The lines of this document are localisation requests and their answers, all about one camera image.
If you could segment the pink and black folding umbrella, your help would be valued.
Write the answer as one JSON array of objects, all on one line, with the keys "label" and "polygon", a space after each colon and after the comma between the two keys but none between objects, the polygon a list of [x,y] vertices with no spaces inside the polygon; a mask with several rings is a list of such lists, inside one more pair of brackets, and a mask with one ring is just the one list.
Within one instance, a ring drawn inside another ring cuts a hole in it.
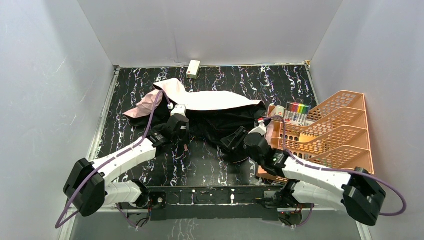
[{"label": "pink and black folding umbrella", "polygon": [[132,109],[124,112],[133,126],[148,128],[168,122],[168,104],[185,105],[189,119],[189,141],[191,137],[205,138],[215,147],[235,159],[245,159],[242,153],[228,152],[220,140],[243,126],[247,131],[255,127],[266,106],[261,100],[251,100],[230,91],[188,92],[176,78],[154,83],[154,89],[147,93]]}]

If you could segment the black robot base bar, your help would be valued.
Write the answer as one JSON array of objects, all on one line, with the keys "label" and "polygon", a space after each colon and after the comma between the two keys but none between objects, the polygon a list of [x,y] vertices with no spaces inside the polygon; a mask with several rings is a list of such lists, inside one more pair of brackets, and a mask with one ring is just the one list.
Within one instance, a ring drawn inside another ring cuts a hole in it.
[{"label": "black robot base bar", "polygon": [[287,201],[282,186],[150,187],[155,221],[177,219],[262,219],[302,210]]}]

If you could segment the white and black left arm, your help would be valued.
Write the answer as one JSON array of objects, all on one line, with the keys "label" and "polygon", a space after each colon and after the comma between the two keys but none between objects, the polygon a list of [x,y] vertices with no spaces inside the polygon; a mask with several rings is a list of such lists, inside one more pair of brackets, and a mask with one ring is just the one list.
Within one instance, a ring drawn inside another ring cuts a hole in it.
[{"label": "white and black left arm", "polygon": [[189,135],[189,119],[172,115],[127,147],[108,156],[88,161],[78,160],[63,188],[77,212],[83,217],[96,213],[107,205],[129,203],[145,208],[151,201],[150,190],[138,179],[126,182],[114,180],[140,164],[168,151],[172,144],[185,145]]}]

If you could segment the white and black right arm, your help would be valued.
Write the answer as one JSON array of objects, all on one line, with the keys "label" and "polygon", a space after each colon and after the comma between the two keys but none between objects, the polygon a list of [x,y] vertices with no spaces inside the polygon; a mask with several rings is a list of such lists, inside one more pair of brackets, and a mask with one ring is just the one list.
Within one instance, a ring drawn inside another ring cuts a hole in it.
[{"label": "white and black right arm", "polygon": [[308,162],[287,149],[273,148],[263,130],[248,132],[243,126],[220,144],[251,158],[267,173],[288,179],[281,195],[289,203],[328,206],[367,226],[375,226],[381,216],[387,194],[364,168],[334,169]]}]

